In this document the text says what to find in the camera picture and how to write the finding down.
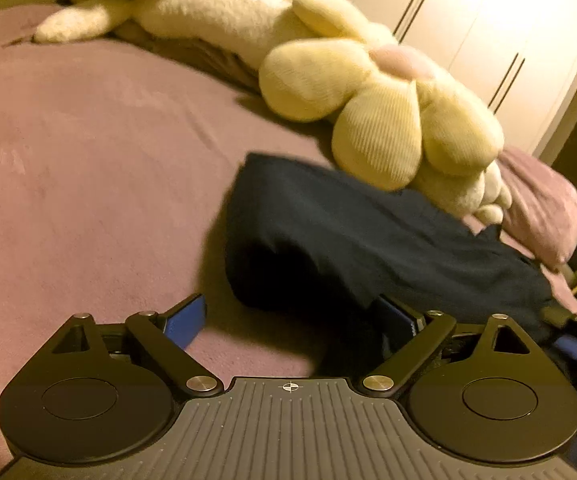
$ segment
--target metal screw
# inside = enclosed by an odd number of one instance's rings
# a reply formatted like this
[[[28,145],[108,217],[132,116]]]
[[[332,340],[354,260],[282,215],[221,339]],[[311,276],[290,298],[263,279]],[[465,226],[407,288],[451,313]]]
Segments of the metal screw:
[[[217,388],[217,381],[213,377],[198,375],[186,381],[186,387],[194,392],[209,392]]]
[[[385,392],[395,386],[393,380],[390,377],[386,377],[384,375],[369,375],[362,381],[362,384],[367,390],[371,390],[373,392]]]

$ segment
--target plush toy body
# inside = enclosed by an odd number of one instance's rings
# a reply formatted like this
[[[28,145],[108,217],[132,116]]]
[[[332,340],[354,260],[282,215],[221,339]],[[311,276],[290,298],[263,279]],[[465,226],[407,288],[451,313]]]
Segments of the plush toy body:
[[[129,20],[156,38],[199,38],[258,72],[280,116],[333,120],[333,155],[360,180],[415,187],[485,223],[510,206],[495,164],[504,136],[486,105],[347,0],[72,1],[37,42],[88,40]]]

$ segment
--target crosshair symbol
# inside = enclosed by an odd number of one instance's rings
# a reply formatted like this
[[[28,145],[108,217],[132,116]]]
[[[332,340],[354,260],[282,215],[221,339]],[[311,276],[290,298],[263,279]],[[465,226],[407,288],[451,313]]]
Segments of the crosshair symbol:
[[[283,390],[286,390],[287,392],[294,392],[298,388],[303,388],[303,387],[304,386],[298,386],[296,383],[286,383],[283,386],[280,386],[280,388],[282,388]]]

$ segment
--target plush toy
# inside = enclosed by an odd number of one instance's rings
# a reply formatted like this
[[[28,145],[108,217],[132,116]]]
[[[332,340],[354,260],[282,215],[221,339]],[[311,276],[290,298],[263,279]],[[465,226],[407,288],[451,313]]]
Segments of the plush toy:
[[[360,180],[415,187],[485,223],[510,205],[494,162],[504,136],[486,105],[347,0],[71,1],[35,41],[87,40],[129,20],[155,38],[199,38],[257,71],[278,115],[332,120],[333,155]]]

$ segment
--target white wardrobe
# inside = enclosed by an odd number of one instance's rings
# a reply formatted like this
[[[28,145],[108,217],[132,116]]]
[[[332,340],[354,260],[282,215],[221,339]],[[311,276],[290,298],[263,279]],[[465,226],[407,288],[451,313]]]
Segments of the white wardrobe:
[[[350,1],[472,89],[529,153],[577,88],[577,0]]]

